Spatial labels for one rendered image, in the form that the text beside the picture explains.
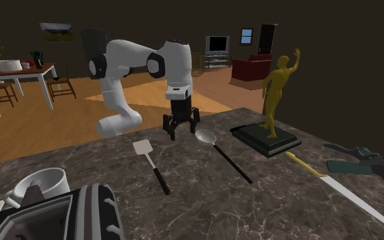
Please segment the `white mug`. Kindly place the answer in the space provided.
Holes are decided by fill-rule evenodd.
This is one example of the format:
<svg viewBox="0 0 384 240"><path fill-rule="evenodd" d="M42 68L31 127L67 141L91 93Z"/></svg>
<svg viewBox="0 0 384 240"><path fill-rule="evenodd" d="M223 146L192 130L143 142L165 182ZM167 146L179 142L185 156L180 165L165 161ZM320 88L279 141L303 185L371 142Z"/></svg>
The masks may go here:
<svg viewBox="0 0 384 240"><path fill-rule="evenodd" d="M46 168L21 179L12 190L4 195L3 201L11 207L19 208L27 188L36 181L40 182L39 187L45 199L70 192L64 169Z"/></svg>

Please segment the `white table with red top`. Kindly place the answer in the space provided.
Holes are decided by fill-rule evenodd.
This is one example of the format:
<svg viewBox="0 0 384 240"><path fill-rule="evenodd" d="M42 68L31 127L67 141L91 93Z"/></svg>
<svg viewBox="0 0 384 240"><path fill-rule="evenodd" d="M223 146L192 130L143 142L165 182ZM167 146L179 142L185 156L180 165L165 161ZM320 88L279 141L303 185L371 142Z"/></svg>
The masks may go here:
<svg viewBox="0 0 384 240"><path fill-rule="evenodd" d="M18 81L19 78L37 78L44 93L48 107L52 110L52 100L50 99L44 75L51 71L54 77L57 76L54 63L45 63L41 68L29 67L24 69L19 60L0 60L0 80L13 79L19 90L19 93L24 96L23 90Z"/></svg>

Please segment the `brown wicker basket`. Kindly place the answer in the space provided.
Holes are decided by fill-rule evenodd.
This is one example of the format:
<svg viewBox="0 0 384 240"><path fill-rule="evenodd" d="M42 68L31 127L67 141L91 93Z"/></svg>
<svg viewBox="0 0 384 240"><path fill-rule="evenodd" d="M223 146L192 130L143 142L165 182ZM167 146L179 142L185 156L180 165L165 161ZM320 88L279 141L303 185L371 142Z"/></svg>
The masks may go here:
<svg viewBox="0 0 384 240"><path fill-rule="evenodd" d="M198 52L192 53L192 77L198 77L205 73L205 56Z"/></svg>

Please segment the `yellow figure on dark base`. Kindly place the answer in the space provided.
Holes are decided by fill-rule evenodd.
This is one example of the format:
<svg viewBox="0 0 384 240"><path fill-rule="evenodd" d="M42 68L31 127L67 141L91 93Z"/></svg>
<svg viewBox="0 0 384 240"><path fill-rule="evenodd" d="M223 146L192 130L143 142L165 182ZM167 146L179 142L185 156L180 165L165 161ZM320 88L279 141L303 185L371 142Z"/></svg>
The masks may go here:
<svg viewBox="0 0 384 240"><path fill-rule="evenodd" d="M301 144L296 135L275 126L275 111L282 98L282 89L289 76L299 66L300 50L294 51L296 57L293 67L287 67L289 58L282 55L278 58L277 68L269 73L263 81L262 97L264 99L265 121L251 123L230 129L234 137L247 144L267 158L288 151Z"/></svg>

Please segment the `black and grey appliance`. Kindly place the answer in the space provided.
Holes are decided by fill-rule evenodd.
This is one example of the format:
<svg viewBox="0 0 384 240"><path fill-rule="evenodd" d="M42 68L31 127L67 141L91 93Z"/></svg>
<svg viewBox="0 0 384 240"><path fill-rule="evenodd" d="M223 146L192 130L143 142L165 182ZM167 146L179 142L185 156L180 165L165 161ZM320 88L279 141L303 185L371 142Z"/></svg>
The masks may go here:
<svg viewBox="0 0 384 240"><path fill-rule="evenodd" d="M82 188L0 211L0 240L125 240L109 185Z"/></svg>

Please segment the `landscape wall picture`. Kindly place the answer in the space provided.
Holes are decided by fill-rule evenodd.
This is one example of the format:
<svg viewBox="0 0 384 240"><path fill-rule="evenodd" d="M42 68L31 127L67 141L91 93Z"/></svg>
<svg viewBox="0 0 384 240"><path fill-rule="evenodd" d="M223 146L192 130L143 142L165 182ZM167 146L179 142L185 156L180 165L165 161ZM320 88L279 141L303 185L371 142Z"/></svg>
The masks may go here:
<svg viewBox="0 0 384 240"><path fill-rule="evenodd" d="M68 23L40 23L45 42L73 42L72 26Z"/></svg>

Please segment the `dark door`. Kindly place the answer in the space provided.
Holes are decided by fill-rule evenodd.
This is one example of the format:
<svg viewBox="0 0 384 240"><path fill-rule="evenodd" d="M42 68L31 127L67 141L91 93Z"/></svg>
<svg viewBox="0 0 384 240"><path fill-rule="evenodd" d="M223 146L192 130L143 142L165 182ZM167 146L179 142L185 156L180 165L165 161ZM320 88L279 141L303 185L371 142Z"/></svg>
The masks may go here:
<svg viewBox="0 0 384 240"><path fill-rule="evenodd" d="M277 24L261 26L258 49L259 55L271 53L276 26Z"/></svg>

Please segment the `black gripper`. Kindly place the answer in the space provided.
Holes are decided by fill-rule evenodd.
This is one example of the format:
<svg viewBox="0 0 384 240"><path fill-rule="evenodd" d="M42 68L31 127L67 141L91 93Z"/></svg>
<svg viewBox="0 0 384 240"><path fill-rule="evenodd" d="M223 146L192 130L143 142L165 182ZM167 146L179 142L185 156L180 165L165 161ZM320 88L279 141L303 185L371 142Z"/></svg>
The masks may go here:
<svg viewBox="0 0 384 240"><path fill-rule="evenodd" d="M201 120L199 109L192 107L191 97L185 100L171 100L172 115L163 115L163 130L175 141L175 128L180 123L189 122L190 132L195 133L196 125Z"/></svg>

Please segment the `small window with red frame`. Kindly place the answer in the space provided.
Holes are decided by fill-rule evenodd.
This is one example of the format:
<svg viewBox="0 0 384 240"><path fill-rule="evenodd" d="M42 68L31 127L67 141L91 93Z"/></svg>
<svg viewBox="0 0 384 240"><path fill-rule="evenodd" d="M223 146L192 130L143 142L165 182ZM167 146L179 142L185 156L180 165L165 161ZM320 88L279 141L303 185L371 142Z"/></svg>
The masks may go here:
<svg viewBox="0 0 384 240"><path fill-rule="evenodd" d="M253 39L253 28L241 28L241 36L240 36L240 45L241 46L251 46Z"/></svg>

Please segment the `television on grey stand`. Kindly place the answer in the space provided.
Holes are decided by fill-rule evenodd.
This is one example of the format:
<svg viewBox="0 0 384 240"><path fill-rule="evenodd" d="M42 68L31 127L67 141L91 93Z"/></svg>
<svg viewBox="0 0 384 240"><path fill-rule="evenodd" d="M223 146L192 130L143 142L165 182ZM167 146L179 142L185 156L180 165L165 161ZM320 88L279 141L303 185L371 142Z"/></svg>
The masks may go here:
<svg viewBox="0 0 384 240"><path fill-rule="evenodd" d="M207 69L231 67L229 36L207 36L204 64Z"/></svg>

